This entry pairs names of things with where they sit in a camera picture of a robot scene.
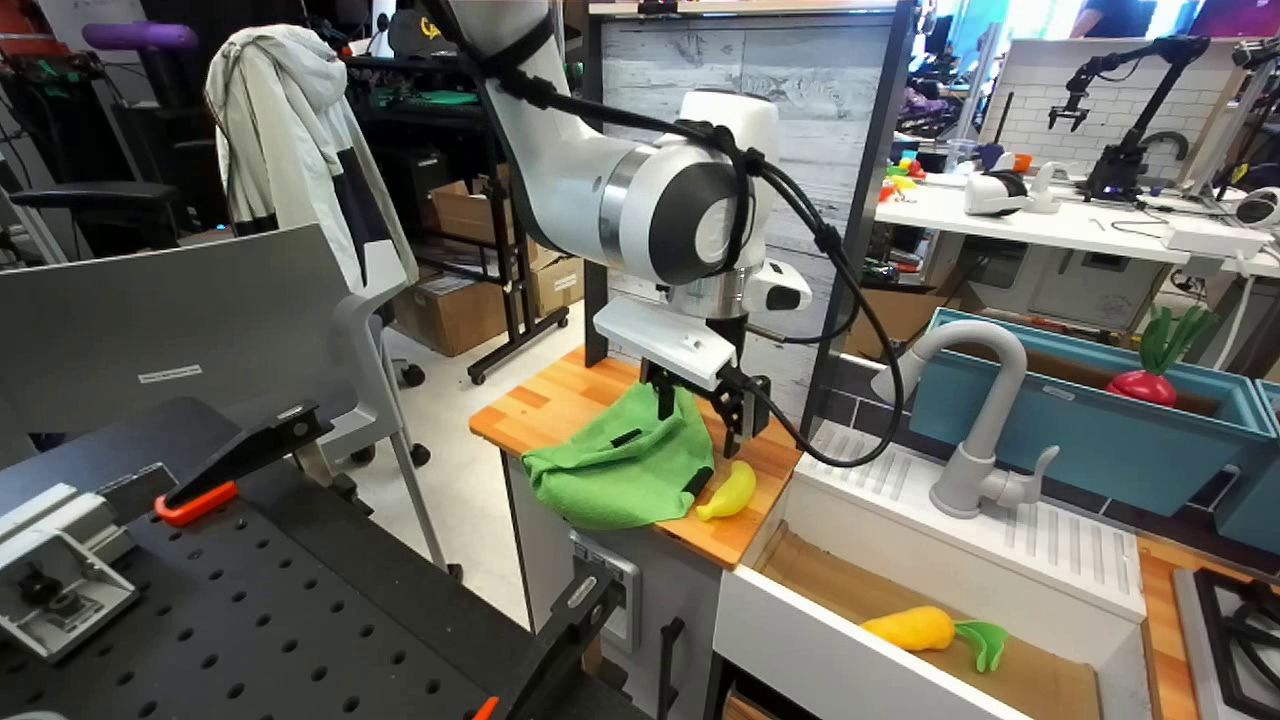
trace gray faucet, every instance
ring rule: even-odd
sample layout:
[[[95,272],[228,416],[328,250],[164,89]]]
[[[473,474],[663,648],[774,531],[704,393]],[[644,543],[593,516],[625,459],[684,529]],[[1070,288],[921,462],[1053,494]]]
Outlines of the gray faucet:
[[[941,323],[941,328],[924,332],[899,357],[903,393],[910,395],[910,389],[921,385],[929,361],[941,347],[952,347],[952,342],[984,342],[984,347],[992,347],[996,361],[1001,361],[1001,377],[987,389],[987,399],[976,411],[976,422],[969,427],[969,438],[957,442],[943,474],[931,485],[929,498],[941,511],[961,516],[961,519],[976,516],[979,498],[992,498],[992,505],[1002,505],[1002,507],[1041,498],[1044,466],[1059,452],[1055,442],[1041,452],[1032,474],[992,474],[1002,420],[1007,420],[1011,399],[1015,399],[1015,393],[1022,389],[1022,377],[1026,377],[1026,351],[1007,328],[987,323],[987,321],[957,321],[957,323]],[[872,393],[880,399],[891,399],[891,370],[887,367],[872,379]]]

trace floor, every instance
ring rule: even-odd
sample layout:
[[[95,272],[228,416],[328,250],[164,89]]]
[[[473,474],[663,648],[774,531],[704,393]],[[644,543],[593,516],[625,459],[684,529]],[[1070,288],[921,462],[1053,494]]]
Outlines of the floor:
[[[583,310],[566,310],[566,328],[557,328],[500,363],[485,385],[466,379],[466,363],[493,351],[486,341],[462,357],[426,351],[399,332],[388,332],[392,357],[406,357],[426,370],[426,385],[399,393],[406,434],[432,446],[432,462],[414,470],[436,535],[447,563],[462,563],[462,583],[493,607],[522,622],[522,588],[516,563],[516,535],[508,516],[508,492],[500,452],[466,432],[466,416],[510,393],[522,377],[581,347]],[[422,531],[406,507],[405,481],[392,452],[381,442],[375,459],[354,474],[360,498],[373,505],[373,519],[422,551]]]

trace sink basin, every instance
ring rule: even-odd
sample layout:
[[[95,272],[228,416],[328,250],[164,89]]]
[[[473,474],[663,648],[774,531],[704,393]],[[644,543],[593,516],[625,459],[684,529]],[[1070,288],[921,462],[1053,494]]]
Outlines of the sink basin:
[[[866,438],[831,422],[821,434],[840,454],[852,442]],[[907,446],[854,470],[803,454],[748,560],[720,578],[717,651],[816,714],[1150,714],[1137,535],[1055,505],[952,519],[929,498],[937,474]],[[957,658],[866,636],[854,607],[874,607],[863,597],[880,583],[1007,626],[1001,671],[952,671]],[[1068,684],[1087,705],[1044,706]]]

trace white desk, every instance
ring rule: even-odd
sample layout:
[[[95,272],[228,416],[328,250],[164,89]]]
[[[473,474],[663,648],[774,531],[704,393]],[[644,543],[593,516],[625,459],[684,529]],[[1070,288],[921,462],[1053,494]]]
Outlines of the white desk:
[[[895,196],[874,206],[880,222],[903,227],[931,227],[957,237],[984,237],[1032,247],[1062,247],[1062,250],[1097,250],[1097,256],[1126,256],[1147,263],[1187,263],[1187,250],[1164,247],[1167,227],[1160,227],[1147,213],[1137,206],[1101,206],[1062,201],[1053,216],[1041,213],[1011,213],[1001,218],[969,216],[961,187],[931,187],[921,185],[907,196]],[[1223,263],[1229,272],[1272,275],[1280,281],[1280,261],[1261,250],[1245,269],[1234,261]]]

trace yellow object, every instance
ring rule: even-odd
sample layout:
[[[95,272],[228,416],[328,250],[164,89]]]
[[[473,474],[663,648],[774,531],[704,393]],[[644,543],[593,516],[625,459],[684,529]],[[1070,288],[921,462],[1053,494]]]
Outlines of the yellow object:
[[[957,618],[943,607],[921,605],[907,613],[863,618],[863,633],[907,651],[929,651],[948,648],[957,639]]]
[[[727,459],[727,474],[725,485],[717,489],[711,498],[704,498],[697,507],[698,519],[725,519],[725,516],[735,516],[752,505],[754,494],[754,466],[748,459]]]

